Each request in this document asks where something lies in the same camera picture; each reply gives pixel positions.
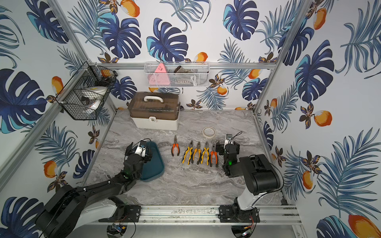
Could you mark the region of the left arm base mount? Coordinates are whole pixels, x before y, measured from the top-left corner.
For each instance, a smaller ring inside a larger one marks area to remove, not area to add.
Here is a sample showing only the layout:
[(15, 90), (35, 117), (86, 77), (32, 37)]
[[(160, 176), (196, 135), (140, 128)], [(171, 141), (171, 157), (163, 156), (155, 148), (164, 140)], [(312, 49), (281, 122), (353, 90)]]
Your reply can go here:
[(116, 205), (116, 211), (112, 215), (99, 219), (98, 222), (103, 223), (122, 223), (122, 222), (135, 222), (137, 223), (140, 219), (141, 206), (139, 205), (129, 205), (124, 203), (121, 199), (116, 196), (108, 198)]

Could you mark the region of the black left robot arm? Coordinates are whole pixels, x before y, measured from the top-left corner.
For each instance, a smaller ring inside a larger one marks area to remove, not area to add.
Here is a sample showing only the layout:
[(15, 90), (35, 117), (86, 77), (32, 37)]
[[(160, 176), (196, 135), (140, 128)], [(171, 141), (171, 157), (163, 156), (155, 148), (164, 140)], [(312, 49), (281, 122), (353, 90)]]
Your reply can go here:
[(35, 220), (47, 238), (65, 238), (76, 227), (92, 221), (121, 223), (128, 218), (118, 195), (132, 189), (142, 176), (143, 166), (153, 157), (148, 138), (131, 143), (125, 152), (124, 167), (114, 177), (89, 186), (63, 186), (44, 206)]

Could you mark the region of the yellow combination pliers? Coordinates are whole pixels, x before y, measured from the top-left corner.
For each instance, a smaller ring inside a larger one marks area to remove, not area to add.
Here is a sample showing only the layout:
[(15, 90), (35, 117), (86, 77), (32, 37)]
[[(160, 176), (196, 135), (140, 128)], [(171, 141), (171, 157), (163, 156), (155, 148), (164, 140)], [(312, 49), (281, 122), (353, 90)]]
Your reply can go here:
[(182, 164), (187, 163), (189, 165), (191, 163), (192, 152), (193, 152), (193, 141), (191, 140), (183, 155)]

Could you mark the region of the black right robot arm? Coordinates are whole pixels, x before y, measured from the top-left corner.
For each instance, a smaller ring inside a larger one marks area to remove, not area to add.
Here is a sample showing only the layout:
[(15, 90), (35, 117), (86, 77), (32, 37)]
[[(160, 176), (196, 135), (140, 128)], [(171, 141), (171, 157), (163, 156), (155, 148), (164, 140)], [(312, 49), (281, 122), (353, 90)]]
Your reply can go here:
[(234, 202), (239, 210), (253, 209), (263, 196), (282, 188), (281, 177), (264, 154), (238, 158), (240, 145), (236, 142), (217, 142), (216, 150), (223, 156), (225, 175), (229, 178), (243, 177), (245, 180), (246, 188)]

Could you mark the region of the orange long-nose pliers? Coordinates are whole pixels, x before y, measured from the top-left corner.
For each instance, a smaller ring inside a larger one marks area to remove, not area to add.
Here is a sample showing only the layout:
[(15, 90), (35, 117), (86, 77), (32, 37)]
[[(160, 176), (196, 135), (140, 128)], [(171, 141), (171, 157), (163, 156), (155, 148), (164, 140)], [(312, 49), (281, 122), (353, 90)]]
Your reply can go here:
[(177, 136), (176, 135), (174, 136), (174, 143), (172, 145), (171, 154), (173, 157), (175, 155), (179, 156), (179, 154), (180, 154), (180, 148), (179, 148), (179, 144), (177, 142)]

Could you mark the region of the yellow black pliers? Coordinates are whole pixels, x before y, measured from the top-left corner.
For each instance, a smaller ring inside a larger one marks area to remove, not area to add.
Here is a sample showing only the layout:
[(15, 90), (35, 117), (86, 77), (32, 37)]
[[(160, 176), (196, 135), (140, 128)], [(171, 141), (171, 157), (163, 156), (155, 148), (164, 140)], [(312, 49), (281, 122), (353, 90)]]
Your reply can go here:
[(200, 157), (200, 163), (202, 164), (204, 161), (206, 161), (206, 164), (209, 166), (209, 143), (208, 141), (205, 143), (201, 157)]

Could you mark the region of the teal plastic storage tray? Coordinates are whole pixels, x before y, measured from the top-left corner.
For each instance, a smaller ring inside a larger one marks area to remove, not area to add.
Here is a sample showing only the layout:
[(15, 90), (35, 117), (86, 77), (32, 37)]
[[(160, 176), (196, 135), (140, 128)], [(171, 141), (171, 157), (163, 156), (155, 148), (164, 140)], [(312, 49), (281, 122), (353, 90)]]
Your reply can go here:
[(160, 151), (155, 142), (148, 141), (147, 148), (152, 153), (152, 159), (144, 164), (140, 181), (150, 182), (164, 174), (165, 166)]

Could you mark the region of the amber handled combination pliers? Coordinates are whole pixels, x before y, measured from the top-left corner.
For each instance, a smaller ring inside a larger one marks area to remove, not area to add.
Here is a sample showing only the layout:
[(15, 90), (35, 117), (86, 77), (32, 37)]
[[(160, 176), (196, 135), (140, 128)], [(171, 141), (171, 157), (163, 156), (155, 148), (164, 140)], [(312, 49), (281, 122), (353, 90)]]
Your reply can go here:
[(197, 145), (196, 145), (196, 148), (195, 148), (194, 151), (193, 151), (193, 155), (192, 155), (191, 163), (192, 163), (192, 164), (193, 164), (194, 162), (197, 162), (197, 163), (198, 163), (200, 156), (201, 156), (201, 148), (200, 148), (200, 142), (198, 142)]

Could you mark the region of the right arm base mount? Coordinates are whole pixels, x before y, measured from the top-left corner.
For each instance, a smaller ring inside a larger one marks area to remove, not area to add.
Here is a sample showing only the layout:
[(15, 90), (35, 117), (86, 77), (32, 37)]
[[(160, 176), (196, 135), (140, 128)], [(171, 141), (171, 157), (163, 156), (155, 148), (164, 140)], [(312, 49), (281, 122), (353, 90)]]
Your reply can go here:
[(237, 204), (219, 206), (218, 219), (221, 223), (259, 223), (259, 210), (241, 210)]

